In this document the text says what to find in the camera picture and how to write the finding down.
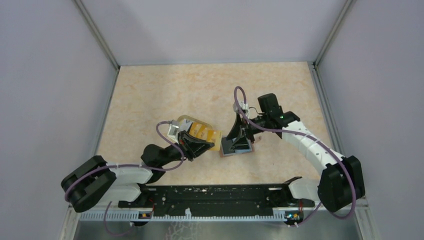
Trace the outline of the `beige oval card tray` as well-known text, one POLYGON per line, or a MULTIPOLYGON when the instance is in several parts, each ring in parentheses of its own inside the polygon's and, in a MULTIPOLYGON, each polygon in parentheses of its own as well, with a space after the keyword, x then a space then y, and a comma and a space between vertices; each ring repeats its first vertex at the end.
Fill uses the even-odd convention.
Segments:
POLYGON ((201 125, 205 126, 206 128, 211 129, 211 130, 214 129, 214 127, 212 125, 210 125, 209 123, 204 122, 202 120, 199 120, 199 119, 194 118, 194 117, 189 116, 189 115, 181 115, 177 118, 176 121, 178 122, 178 126, 179 126, 179 129, 181 131, 187 131, 188 132, 193 123, 201 124, 201 125))

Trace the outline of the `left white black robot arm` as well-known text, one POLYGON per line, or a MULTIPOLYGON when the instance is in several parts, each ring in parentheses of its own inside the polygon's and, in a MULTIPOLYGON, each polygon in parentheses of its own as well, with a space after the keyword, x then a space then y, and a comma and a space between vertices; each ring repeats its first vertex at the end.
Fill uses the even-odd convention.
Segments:
POLYGON ((201 139, 184 130, 178 133, 177 142, 168 147, 147 145, 139 164, 109 164, 101 155, 95 155, 67 175, 60 186, 65 192, 65 201, 77 213, 116 201, 144 207, 149 203, 150 193, 143 185, 155 183, 165 172, 176 169, 176 166, 165 168, 165 165, 177 162, 180 167, 184 161, 193 161, 215 145, 216 139, 211 135, 201 139))

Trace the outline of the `left aluminium corner post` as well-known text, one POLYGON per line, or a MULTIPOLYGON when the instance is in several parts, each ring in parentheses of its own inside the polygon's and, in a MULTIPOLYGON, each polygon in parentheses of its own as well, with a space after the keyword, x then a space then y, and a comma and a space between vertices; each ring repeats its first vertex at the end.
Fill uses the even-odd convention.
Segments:
POLYGON ((76 8, 78 9, 79 13, 81 14, 85 24, 87 25, 89 31, 93 35, 94 39, 96 40, 97 44, 99 45, 100 49, 106 56, 106 58, 109 60, 109 62, 112 64, 113 68, 117 71, 120 70, 120 65, 118 64, 115 56, 112 53, 112 50, 110 49, 109 45, 107 44, 105 38, 103 37, 100 29, 98 28, 97 24, 95 23, 94 19, 92 18, 89 10, 85 6, 84 2, 82 0, 72 0, 76 8))

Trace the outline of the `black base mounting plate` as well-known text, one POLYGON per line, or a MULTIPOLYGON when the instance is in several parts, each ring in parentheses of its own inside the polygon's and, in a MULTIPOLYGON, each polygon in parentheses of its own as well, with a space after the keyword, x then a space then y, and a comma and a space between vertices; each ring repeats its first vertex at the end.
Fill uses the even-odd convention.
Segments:
POLYGON ((155 217, 268 217, 274 208, 314 207, 310 199, 292 196, 288 182, 275 184, 140 185, 134 201, 120 208, 153 208, 155 217))

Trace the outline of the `aluminium frame rail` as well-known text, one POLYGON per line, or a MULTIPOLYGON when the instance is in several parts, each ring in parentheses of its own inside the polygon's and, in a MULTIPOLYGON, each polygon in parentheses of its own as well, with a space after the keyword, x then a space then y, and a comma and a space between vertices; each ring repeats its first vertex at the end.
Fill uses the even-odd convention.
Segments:
MULTIPOLYGON (((242 199, 236 199, 234 193, 236 190, 240 190, 242 194, 246 195, 247 185, 213 185, 212 188, 218 191, 218 195, 227 195, 227 197, 221 197, 218 200, 221 202, 235 200, 240 202, 242 199)), ((351 206, 358 207, 367 205, 368 202, 365 198, 365 188, 355 187, 355 202, 351 199, 351 189, 330 190, 324 191, 319 190, 313 192, 312 195, 305 193, 305 196, 301 196, 300 193, 295 192, 294 189, 290 190, 288 186, 281 187, 280 190, 272 190, 270 198, 272 200, 281 200, 281 205, 287 205, 296 200, 308 200, 308 201, 319 201, 322 205, 330 212, 335 213, 340 209, 351 206)), ((123 187, 116 189, 100 186, 100 187, 69 187, 65 191, 65 200, 69 202, 74 210, 78 213, 85 212, 98 204, 105 204, 106 202, 119 201, 121 208, 134 208, 137 205, 138 199, 141 194, 148 194, 148 190, 141 190, 137 185, 134 189, 124 191, 123 187)))

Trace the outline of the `black credit card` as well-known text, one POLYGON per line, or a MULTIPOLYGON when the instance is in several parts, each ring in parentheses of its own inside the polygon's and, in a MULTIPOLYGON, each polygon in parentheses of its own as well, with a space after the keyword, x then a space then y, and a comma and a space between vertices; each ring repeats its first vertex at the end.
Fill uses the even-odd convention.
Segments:
POLYGON ((232 139, 227 139, 226 136, 223 136, 221 138, 220 154, 222 157, 228 157, 236 153, 236 151, 232 149, 232 145, 233 145, 232 139))

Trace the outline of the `aluminium corner post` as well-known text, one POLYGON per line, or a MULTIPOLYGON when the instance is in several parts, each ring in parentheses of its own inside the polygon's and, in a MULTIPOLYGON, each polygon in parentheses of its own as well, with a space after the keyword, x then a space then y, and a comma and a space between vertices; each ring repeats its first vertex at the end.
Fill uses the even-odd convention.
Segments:
POLYGON ((87 25, 89 31, 93 35, 94 39, 96 40, 97 44, 99 45, 100 49, 106 56, 106 58, 109 60, 109 62, 112 64, 113 68, 117 71, 120 70, 120 65, 118 64, 115 56, 112 53, 112 50, 110 49, 109 45, 107 44, 105 38, 103 37, 100 29, 98 28, 97 24, 95 23, 94 19, 92 18, 89 10, 85 6, 84 2, 82 0, 72 0, 76 8, 78 9, 79 13, 81 14, 85 24, 87 25))
POLYGON ((356 0, 346 0, 344 2, 340 13, 338 14, 329 34, 327 35, 323 43, 323 46, 321 47, 315 61, 313 62, 313 65, 315 66, 316 69, 321 64, 327 52, 329 51, 330 47, 332 46, 334 40, 336 39, 338 35, 338 32, 340 31, 340 29, 342 28, 346 20, 346 17, 350 13, 350 11, 352 10, 352 7, 355 5, 356 2, 357 2, 356 0))

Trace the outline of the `right aluminium corner post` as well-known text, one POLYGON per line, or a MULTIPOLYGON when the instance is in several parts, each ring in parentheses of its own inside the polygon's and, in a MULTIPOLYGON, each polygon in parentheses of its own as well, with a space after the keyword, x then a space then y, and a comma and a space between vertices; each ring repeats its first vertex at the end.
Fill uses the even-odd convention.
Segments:
POLYGON ((315 66, 316 69, 321 64, 327 52, 329 51, 330 47, 332 46, 334 40, 336 39, 338 35, 338 32, 340 31, 340 29, 342 28, 346 20, 346 17, 350 13, 350 11, 352 10, 352 7, 355 5, 356 2, 357 2, 356 0, 346 0, 344 2, 340 13, 338 14, 329 34, 327 35, 323 43, 323 46, 321 47, 315 61, 313 62, 313 65, 315 66))

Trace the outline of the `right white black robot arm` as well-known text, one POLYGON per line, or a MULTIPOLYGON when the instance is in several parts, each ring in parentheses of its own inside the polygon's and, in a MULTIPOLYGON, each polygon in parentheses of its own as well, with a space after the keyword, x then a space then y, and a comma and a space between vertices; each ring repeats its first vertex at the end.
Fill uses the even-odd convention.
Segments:
POLYGON ((226 137, 232 144, 254 143, 255 135, 271 132, 298 149, 320 176, 319 180, 294 177, 285 182, 281 199, 287 206, 295 206, 301 199, 319 201, 331 213, 355 203, 366 194, 361 162, 355 156, 346 157, 328 147, 291 111, 284 112, 275 94, 258 97, 261 112, 249 118, 246 99, 235 100, 234 125, 226 137))

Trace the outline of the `brown leather card holder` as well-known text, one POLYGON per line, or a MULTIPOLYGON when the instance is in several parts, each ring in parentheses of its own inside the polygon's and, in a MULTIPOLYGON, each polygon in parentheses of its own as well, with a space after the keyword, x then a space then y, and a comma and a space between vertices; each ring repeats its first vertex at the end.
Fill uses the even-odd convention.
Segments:
POLYGON ((247 137, 243 136, 243 137, 236 137, 231 139, 233 140, 233 144, 231 148, 235 150, 235 154, 230 156, 225 156, 225 157, 248 154, 248 153, 253 153, 255 151, 254 144, 247 137))

